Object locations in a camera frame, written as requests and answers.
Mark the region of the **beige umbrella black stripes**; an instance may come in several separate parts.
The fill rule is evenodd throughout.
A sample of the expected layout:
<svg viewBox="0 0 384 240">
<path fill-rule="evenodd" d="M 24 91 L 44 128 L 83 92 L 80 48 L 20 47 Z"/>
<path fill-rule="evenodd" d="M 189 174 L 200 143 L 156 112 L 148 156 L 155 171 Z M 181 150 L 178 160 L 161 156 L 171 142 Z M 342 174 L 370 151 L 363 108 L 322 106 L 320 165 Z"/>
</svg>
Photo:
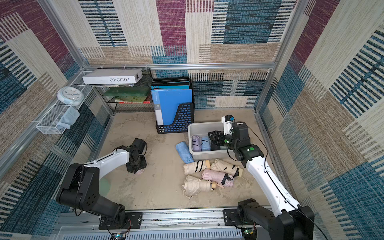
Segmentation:
<svg viewBox="0 0 384 240">
<path fill-rule="evenodd" d="M 210 168 L 211 163 L 209 160 L 197 161 L 189 164 L 184 164 L 184 173 L 185 175 L 193 175 Z"/>
</svg>

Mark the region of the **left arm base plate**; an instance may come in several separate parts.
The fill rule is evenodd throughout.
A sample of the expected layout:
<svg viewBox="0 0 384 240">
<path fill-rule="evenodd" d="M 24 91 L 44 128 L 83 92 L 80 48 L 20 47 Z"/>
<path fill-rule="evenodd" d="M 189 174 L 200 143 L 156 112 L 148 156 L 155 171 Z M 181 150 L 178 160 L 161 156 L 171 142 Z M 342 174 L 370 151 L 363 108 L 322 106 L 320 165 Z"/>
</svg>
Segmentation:
<svg viewBox="0 0 384 240">
<path fill-rule="evenodd" d="M 139 229 L 141 227 L 142 218 L 143 212 L 125 212 L 117 219 L 102 217 L 99 224 L 99 230 Z"/>
</svg>

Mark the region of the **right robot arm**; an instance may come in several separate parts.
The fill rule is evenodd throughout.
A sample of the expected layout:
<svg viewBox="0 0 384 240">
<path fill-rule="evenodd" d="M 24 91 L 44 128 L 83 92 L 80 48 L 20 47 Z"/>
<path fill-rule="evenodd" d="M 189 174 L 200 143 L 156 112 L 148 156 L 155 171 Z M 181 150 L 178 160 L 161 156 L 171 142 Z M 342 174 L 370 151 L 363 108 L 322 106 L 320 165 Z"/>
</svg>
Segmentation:
<svg viewBox="0 0 384 240">
<path fill-rule="evenodd" d="M 268 210 L 256 200 L 241 201 L 237 207 L 240 219 L 260 225 L 272 240 L 313 239 L 314 212 L 308 206 L 301 206 L 279 181 L 267 156 L 252 144 L 247 124 L 236 122 L 231 115 L 223 117 L 222 123 L 224 131 L 219 135 L 219 143 L 234 152 L 236 161 L 255 178 L 271 206 Z"/>
</svg>

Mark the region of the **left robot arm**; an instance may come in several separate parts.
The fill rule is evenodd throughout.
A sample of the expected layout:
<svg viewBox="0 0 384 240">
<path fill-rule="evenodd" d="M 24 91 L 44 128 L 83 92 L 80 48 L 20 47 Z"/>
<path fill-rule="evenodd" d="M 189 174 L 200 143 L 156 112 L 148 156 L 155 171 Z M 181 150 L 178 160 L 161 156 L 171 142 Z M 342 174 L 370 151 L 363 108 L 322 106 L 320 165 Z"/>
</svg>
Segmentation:
<svg viewBox="0 0 384 240">
<path fill-rule="evenodd" d="M 97 160 L 71 164 L 59 188 L 57 202 L 98 216 L 100 230 L 138 229 L 142 213 L 128 214 L 125 206 L 101 196 L 100 180 L 121 166 L 126 166 L 132 174 L 145 169 L 147 149 L 147 143 L 136 138 L 130 146 L 119 146 Z"/>
</svg>

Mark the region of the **pale pink small umbrella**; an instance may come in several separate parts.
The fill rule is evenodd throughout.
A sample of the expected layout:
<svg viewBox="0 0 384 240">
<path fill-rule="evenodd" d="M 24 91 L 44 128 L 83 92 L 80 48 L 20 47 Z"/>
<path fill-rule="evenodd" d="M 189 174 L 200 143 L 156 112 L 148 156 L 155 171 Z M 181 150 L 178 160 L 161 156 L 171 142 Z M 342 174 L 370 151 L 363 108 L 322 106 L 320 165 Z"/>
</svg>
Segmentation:
<svg viewBox="0 0 384 240">
<path fill-rule="evenodd" d="M 138 170 L 138 171 L 135 173 L 135 175 L 140 175 L 140 174 L 142 174 L 144 171 L 145 171 L 144 169 Z"/>
</svg>

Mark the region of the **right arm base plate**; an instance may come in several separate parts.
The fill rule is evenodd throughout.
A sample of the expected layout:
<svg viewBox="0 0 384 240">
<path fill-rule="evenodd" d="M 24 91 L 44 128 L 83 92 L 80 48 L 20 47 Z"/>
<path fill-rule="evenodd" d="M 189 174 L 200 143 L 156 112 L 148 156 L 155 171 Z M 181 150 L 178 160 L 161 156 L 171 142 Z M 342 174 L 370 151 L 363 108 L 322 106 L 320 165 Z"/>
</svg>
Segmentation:
<svg viewBox="0 0 384 240">
<path fill-rule="evenodd" d="M 223 216 L 226 226 L 265 226 L 270 211 L 262 206 L 238 206 L 236 209 L 224 209 Z"/>
</svg>

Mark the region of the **beige umbrella front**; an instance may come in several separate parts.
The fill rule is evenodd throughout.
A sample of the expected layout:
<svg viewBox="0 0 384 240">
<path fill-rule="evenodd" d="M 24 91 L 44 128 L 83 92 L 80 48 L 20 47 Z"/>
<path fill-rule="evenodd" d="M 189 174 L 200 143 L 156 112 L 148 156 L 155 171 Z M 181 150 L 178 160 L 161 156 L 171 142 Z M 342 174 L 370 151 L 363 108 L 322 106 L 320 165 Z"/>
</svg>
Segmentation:
<svg viewBox="0 0 384 240">
<path fill-rule="evenodd" d="M 184 184 L 182 185 L 183 194 L 187 198 L 198 195 L 200 192 L 210 192 L 217 187 L 216 182 L 207 181 L 195 178 L 193 176 L 186 176 Z"/>
</svg>

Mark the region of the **light blue umbrella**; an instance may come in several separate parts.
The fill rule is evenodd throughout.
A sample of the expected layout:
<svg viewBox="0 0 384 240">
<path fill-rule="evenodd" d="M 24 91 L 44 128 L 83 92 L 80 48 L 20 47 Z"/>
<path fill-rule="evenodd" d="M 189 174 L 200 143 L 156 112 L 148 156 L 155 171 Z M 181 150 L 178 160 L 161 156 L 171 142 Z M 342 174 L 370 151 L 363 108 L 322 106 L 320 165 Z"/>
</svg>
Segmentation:
<svg viewBox="0 0 384 240">
<path fill-rule="evenodd" d="M 201 150 L 202 152 L 211 151 L 211 140 L 209 137 L 201 138 Z"/>
</svg>

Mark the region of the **purple umbrella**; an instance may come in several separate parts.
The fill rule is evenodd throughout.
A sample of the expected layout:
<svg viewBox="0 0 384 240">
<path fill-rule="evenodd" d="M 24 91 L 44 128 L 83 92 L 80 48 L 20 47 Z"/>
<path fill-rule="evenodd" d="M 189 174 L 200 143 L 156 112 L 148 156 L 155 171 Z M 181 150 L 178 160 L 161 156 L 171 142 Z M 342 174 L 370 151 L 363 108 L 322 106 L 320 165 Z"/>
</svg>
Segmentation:
<svg viewBox="0 0 384 240">
<path fill-rule="evenodd" d="M 202 139 L 199 136 L 192 136 L 192 150 L 193 152 L 201 152 L 202 151 Z"/>
</svg>

